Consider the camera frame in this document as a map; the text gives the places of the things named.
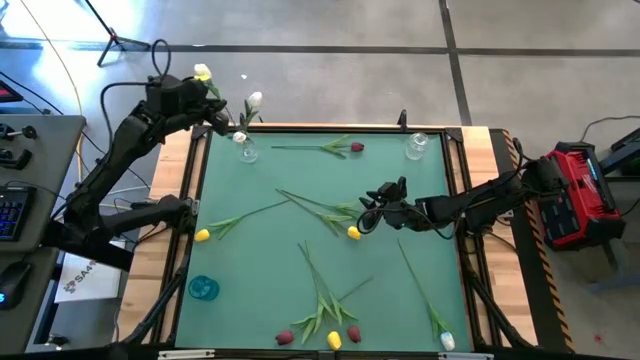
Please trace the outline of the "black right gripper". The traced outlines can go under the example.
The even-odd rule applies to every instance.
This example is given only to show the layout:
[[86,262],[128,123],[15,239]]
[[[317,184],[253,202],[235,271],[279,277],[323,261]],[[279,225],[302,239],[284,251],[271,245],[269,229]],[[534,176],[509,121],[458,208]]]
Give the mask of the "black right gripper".
[[376,207],[367,211],[368,219],[383,217],[396,230],[425,230],[424,211],[419,206],[408,203],[406,197],[406,178],[400,176],[396,182],[385,182],[378,189],[378,196],[360,197],[359,201],[364,207]]

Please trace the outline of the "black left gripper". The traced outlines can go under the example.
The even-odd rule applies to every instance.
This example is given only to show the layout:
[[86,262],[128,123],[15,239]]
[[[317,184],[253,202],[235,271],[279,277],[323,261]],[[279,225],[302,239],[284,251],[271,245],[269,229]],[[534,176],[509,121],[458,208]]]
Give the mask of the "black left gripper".
[[226,101],[224,99],[208,98],[209,90],[202,82],[188,82],[188,113],[198,114],[201,120],[210,124],[217,134],[227,134],[229,131],[229,117],[224,113]]

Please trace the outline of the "green artificial flower stem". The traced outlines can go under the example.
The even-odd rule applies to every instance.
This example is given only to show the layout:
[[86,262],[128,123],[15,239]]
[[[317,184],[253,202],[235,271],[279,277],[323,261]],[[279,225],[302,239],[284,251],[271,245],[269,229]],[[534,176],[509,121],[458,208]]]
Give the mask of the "green artificial flower stem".
[[301,343],[306,343],[312,334],[317,333],[320,327],[330,320],[333,320],[339,326],[347,326],[346,334],[351,342],[361,342],[362,335],[356,324],[358,319],[346,309],[341,299],[334,294],[328,283],[324,280],[311,258],[310,246],[308,244],[304,246],[299,244],[298,247],[309,266],[316,296],[316,310],[305,318],[293,323],[294,327],[302,330]]

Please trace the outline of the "round clear glass vase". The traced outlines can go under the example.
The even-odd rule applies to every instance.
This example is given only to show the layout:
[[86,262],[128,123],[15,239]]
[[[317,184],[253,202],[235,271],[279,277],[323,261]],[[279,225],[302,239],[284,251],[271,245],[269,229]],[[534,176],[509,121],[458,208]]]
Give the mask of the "round clear glass vase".
[[250,137],[246,137],[240,144],[240,160],[244,163],[251,164],[254,163],[257,158],[258,151],[255,142]]

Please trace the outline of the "cut clear glass vase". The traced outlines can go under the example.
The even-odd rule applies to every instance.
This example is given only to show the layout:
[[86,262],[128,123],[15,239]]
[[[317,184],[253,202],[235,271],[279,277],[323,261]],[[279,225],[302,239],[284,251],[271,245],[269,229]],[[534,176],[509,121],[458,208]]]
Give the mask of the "cut clear glass vase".
[[429,142],[429,137],[425,133],[411,134],[405,150],[406,157],[410,160],[420,160],[426,153]]

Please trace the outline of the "blue glass vase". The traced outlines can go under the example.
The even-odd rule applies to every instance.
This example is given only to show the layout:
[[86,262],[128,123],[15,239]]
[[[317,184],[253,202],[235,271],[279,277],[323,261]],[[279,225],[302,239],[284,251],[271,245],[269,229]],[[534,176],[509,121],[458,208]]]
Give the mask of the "blue glass vase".
[[192,298],[213,301],[219,295],[220,285],[205,275],[198,275],[189,282],[187,290]]

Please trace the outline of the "black tripod stand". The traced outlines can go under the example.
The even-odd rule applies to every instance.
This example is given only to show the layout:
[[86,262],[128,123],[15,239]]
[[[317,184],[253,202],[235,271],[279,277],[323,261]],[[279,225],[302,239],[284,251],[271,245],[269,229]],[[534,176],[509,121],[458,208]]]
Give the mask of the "black tripod stand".
[[95,7],[93,6],[90,0],[83,0],[83,1],[86,4],[86,6],[89,8],[91,13],[94,15],[94,17],[98,20],[102,28],[108,34],[107,44],[105,45],[97,61],[98,67],[102,67],[104,65],[104,60],[106,58],[106,55],[111,50],[119,49],[121,51],[126,51],[129,47],[132,47],[133,49],[136,49],[136,50],[143,50],[143,51],[147,51],[151,49],[151,45],[147,42],[134,40],[131,38],[126,38],[118,35],[117,32],[112,27],[107,25],[107,23],[104,21],[104,19],[99,14],[99,12],[95,9]]

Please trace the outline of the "black strip with hazard stripes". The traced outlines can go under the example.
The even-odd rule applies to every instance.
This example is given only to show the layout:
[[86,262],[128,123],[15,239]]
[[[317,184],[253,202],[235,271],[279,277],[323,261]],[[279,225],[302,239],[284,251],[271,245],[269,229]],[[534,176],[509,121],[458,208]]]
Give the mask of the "black strip with hazard stripes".
[[537,206],[527,202],[513,211],[509,221],[518,261],[516,285],[500,293],[517,296],[524,303],[517,305],[511,299],[501,310],[528,342],[545,350],[573,353],[575,345],[537,215]]

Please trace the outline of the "grey desk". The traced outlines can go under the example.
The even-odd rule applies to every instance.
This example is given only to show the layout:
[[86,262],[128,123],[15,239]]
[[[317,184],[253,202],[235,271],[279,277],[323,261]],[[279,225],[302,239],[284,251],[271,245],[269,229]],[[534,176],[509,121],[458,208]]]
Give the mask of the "grey desk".
[[44,246],[42,240],[85,118],[0,114],[0,123],[15,130],[31,125],[37,131],[36,139],[19,136],[13,141],[0,140],[0,149],[11,150],[16,156],[23,150],[32,152],[31,160],[22,170],[0,167],[0,186],[36,189],[19,240],[0,243],[0,273],[18,261],[32,266],[19,304],[13,309],[0,310],[0,356],[5,356],[25,351],[56,266],[58,249]]

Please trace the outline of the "black diagonal bar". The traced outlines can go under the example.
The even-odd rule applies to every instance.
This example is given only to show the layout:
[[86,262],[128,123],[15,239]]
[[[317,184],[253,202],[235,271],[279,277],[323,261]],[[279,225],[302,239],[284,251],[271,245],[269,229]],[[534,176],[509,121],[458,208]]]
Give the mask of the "black diagonal bar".
[[73,224],[50,220],[46,225],[42,244],[95,260],[103,265],[129,271],[133,253],[112,245],[111,240],[114,237],[115,233],[106,227],[85,231]]

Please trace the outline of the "black knob device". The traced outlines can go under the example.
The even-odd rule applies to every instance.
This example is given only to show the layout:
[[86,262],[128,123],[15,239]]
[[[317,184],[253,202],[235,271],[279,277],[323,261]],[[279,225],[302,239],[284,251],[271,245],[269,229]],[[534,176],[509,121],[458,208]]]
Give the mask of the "black knob device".
[[36,139],[37,131],[31,125],[27,125],[21,130],[15,130],[7,124],[0,123],[0,140],[13,141],[16,137],[19,136],[25,137],[27,139]]

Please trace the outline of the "small black monitor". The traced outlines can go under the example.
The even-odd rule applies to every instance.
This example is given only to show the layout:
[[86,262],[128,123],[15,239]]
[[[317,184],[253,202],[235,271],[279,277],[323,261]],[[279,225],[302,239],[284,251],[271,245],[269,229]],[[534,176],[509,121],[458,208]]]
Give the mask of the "small black monitor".
[[22,102],[23,96],[4,81],[0,80],[0,103]]

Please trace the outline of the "black backlit keyboard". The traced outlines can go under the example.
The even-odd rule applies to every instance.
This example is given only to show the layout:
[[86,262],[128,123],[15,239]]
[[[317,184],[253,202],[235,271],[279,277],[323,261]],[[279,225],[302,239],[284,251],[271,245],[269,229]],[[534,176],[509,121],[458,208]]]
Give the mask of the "black backlit keyboard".
[[0,186],[0,243],[19,240],[35,193],[32,186]]

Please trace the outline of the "black blue equipment box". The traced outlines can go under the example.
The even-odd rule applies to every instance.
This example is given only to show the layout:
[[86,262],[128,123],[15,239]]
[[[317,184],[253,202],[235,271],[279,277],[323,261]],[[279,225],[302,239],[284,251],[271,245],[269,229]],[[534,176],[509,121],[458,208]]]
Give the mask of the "black blue equipment box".
[[599,161],[600,169],[608,175],[640,158],[640,127],[610,146],[610,153]]

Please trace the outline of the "black aluminium table frame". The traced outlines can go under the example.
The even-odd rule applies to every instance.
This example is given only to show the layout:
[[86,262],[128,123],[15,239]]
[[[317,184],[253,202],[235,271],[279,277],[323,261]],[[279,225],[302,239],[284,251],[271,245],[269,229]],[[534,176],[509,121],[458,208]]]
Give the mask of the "black aluminium table frame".
[[[450,172],[449,184],[459,189],[463,183],[479,179],[479,171],[472,166],[489,161],[494,155],[489,131],[481,127],[339,123],[258,123],[251,127],[254,133],[389,133],[408,135],[414,132],[435,134],[441,139],[444,166]],[[161,146],[150,190],[153,200],[162,195],[200,198],[206,175],[213,131],[205,125],[188,131],[179,131],[167,138]],[[129,277],[120,309],[114,314],[115,340],[124,339],[138,322],[142,312],[151,307],[150,297],[162,293],[169,277],[178,268],[184,254],[191,251],[186,234],[176,235],[169,228],[145,225],[141,228],[142,245],[134,250]],[[509,348],[504,332],[499,329],[495,315],[479,300],[479,294],[464,291],[472,298],[467,302],[470,316],[472,343]]]

